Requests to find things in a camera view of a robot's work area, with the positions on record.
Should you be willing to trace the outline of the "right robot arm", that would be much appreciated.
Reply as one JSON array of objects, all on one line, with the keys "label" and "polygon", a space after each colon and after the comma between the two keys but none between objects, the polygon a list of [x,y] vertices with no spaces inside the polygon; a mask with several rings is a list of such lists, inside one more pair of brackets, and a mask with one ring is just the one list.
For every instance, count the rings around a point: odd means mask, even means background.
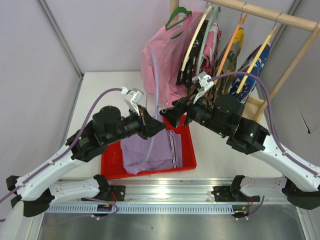
[{"label": "right robot arm", "polygon": [[183,124],[196,122],[206,129],[226,138],[232,149],[253,156],[267,163],[280,173],[281,177],[254,178],[244,175],[234,177],[229,189],[214,189],[215,199],[220,202],[244,202],[248,197],[286,198],[292,205],[313,210],[320,206],[320,179],[313,171],[316,166],[298,157],[294,163],[287,150],[282,152],[269,130],[258,122],[243,117],[245,106],[231,95],[219,96],[212,107],[193,102],[192,97],[183,97],[160,114],[169,124],[177,128],[182,116]]}]

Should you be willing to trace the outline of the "purple hanger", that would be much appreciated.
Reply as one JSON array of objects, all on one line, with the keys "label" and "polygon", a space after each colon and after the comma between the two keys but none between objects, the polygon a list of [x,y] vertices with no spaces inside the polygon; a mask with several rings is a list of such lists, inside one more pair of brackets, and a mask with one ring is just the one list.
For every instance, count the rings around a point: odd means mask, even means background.
[{"label": "purple hanger", "polygon": [[[155,87],[155,105],[154,105],[154,119],[163,121],[160,117],[159,110],[160,110],[160,93],[159,93],[159,75],[158,75],[158,66],[156,62],[156,57],[152,51],[149,52],[150,57],[148,60],[148,68],[147,68],[147,90],[151,85],[149,80],[149,70],[153,70],[154,76],[154,87]],[[160,131],[158,134],[153,136],[150,139],[150,143],[148,144],[148,150],[145,155],[145,162],[158,162],[164,160],[172,159],[171,147],[169,144],[168,133],[167,130],[164,129]]]}]

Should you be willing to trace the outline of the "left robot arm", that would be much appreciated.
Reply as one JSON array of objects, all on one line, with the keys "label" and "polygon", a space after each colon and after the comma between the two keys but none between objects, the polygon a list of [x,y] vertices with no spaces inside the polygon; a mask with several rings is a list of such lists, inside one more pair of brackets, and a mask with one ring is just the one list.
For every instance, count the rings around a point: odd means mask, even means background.
[{"label": "left robot arm", "polygon": [[6,179],[7,188],[14,192],[11,206],[23,202],[23,215],[34,217],[54,204],[76,200],[106,200],[111,191],[107,179],[100,174],[82,181],[59,182],[71,170],[102,155],[109,145],[138,135],[143,140],[154,137],[166,128],[161,120],[149,115],[141,105],[138,111],[123,117],[115,106],[105,106],[94,114],[83,130],[72,135],[59,151],[36,170]]}]

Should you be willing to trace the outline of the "purple trousers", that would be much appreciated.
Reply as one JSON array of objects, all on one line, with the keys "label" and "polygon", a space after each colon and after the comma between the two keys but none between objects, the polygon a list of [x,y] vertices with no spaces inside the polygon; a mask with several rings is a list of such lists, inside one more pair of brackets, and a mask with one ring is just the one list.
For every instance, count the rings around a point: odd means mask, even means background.
[{"label": "purple trousers", "polygon": [[170,170],[183,166],[182,137],[173,130],[162,130],[144,140],[133,135],[120,141],[123,167],[127,173]]}]

